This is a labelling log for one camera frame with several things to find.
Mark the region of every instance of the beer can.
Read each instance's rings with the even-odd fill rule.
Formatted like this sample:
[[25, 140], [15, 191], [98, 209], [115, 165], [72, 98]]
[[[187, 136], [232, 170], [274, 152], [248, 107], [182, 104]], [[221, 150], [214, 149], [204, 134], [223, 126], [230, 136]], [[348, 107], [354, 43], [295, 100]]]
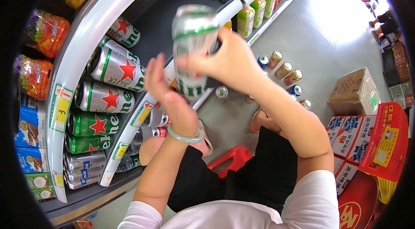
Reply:
[[64, 173], [69, 181], [79, 180], [81, 178], [88, 178], [102, 173], [102, 166], [96, 166], [89, 169], [68, 170], [64, 165]]
[[81, 170], [105, 164], [105, 152], [93, 151], [83, 154], [64, 154], [64, 162], [68, 170]]
[[67, 132], [65, 133], [64, 143], [68, 152], [81, 154], [110, 148], [114, 143], [114, 136], [107, 134], [77, 137]]
[[122, 16], [111, 25], [107, 35], [127, 48], [136, 45], [140, 39], [140, 32]]
[[280, 80], [283, 77], [287, 76], [288, 73], [290, 73], [290, 71], [292, 70], [293, 65], [291, 64], [291, 62], [286, 61], [277, 69], [277, 71], [275, 71], [275, 77]]
[[68, 187], [71, 190], [75, 190], [75, 189], [79, 189], [81, 187], [100, 181], [100, 176], [95, 175], [95, 176], [90, 176], [88, 178], [80, 178], [78, 180], [72, 180], [72, 181], [70, 181], [69, 179], [66, 178], [66, 176], [64, 176], [64, 179]]
[[95, 80], [136, 92], [144, 91], [146, 69], [130, 56], [123, 56], [108, 47], [96, 47], [87, 64]]
[[[204, 5], [184, 5], [177, 8], [172, 23], [174, 60], [182, 55], [198, 54], [209, 57], [217, 40], [219, 22], [215, 9]], [[198, 100], [206, 90], [207, 76], [179, 71], [175, 64], [178, 91], [190, 101]]]
[[262, 55], [258, 57], [258, 64], [264, 70], [269, 63], [269, 58], [266, 55]]
[[303, 99], [300, 103], [305, 107], [305, 109], [311, 108], [311, 101], [307, 98]]
[[301, 78], [303, 77], [303, 72], [299, 69], [293, 70], [291, 71], [290, 74], [288, 74], [285, 78], [284, 78], [284, 83], [289, 86], [289, 85], [293, 85], [294, 83], [296, 83], [297, 81], [301, 80]]
[[294, 86], [291, 86], [287, 89], [288, 93], [290, 93], [291, 95], [294, 95], [296, 97], [300, 96], [302, 91], [303, 91], [303, 89], [299, 85], [294, 85]]
[[132, 54], [129, 50], [122, 47], [118, 43], [116, 43], [114, 40], [109, 38], [108, 36], [104, 35], [104, 37], [101, 39], [100, 43], [98, 44], [99, 47], [108, 47], [111, 50], [115, 51], [116, 53], [119, 53], [123, 55], [124, 57], [128, 57], [128, 59], [135, 62], [135, 64], [140, 64], [140, 59]]
[[224, 86], [220, 86], [216, 89], [216, 97], [218, 97], [220, 100], [222, 100], [223, 102], [228, 101], [229, 99], [229, 92], [228, 89], [225, 88]]
[[67, 131], [74, 136], [116, 134], [121, 126], [116, 114], [69, 111]]
[[270, 70], [273, 70], [282, 60], [283, 60], [283, 53], [280, 52], [279, 50], [274, 51], [269, 57], [268, 68]]
[[84, 80], [74, 93], [75, 105], [83, 111], [124, 113], [132, 111], [134, 94], [102, 82]]

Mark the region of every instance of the green heineken can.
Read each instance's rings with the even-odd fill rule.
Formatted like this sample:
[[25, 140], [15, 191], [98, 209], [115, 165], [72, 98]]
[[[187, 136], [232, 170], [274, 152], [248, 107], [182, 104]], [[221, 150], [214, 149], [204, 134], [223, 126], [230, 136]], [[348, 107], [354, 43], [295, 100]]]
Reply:
[[122, 122], [117, 114], [69, 111], [67, 131], [74, 136], [116, 134]]
[[110, 148], [114, 143], [114, 136], [112, 134], [107, 134], [103, 136], [92, 135], [77, 137], [66, 133], [64, 142], [68, 152], [72, 154], [81, 154]]

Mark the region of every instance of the cardboard box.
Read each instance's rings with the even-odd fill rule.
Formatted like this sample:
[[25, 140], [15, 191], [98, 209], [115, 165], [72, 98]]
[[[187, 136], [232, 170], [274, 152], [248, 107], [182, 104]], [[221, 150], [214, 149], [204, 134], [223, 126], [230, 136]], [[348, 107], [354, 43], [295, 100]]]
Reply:
[[328, 100], [334, 115], [374, 115], [381, 103], [378, 89], [364, 67], [342, 76]]

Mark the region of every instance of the gold can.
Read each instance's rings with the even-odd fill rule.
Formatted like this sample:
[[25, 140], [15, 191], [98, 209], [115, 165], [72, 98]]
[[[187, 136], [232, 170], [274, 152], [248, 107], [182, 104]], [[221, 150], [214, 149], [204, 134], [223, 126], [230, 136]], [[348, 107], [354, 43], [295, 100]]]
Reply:
[[273, 70], [283, 60], [283, 53], [279, 50], [274, 51], [269, 56], [268, 69]]
[[290, 71], [292, 70], [293, 65], [291, 64], [291, 62], [286, 61], [277, 69], [277, 71], [275, 71], [275, 77], [280, 80], [283, 77], [287, 76], [287, 74], [290, 73]]
[[284, 83], [287, 86], [293, 85], [303, 78], [303, 72], [299, 69], [293, 70], [284, 78]]

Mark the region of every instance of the gray floor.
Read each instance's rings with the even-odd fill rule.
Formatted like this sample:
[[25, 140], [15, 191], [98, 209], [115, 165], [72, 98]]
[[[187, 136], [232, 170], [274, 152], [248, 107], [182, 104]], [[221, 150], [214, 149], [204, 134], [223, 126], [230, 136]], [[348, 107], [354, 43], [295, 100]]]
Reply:
[[[367, 67], [376, 83], [382, 102], [391, 101], [382, 75], [379, 45], [368, 30], [373, 20], [360, 0], [294, 0], [263, 35], [252, 45], [255, 55], [283, 52], [284, 60], [304, 72], [298, 82], [303, 87], [300, 99], [309, 98], [313, 111], [326, 125], [332, 116], [327, 100], [339, 77]], [[273, 81], [273, 72], [268, 70]], [[277, 82], [287, 88], [281, 81]], [[245, 95], [230, 90], [230, 99], [222, 103], [211, 95], [198, 111], [215, 151], [206, 157], [214, 160], [236, 145], [255, 151], [258, 134], [248, 125], [258, 108], [248, 104]], [[115, 228], [122, 220], [132, 199], [132, 192], [98, 211], [94, 228]], [[169, 210], [165, 219], [172, 216]]]

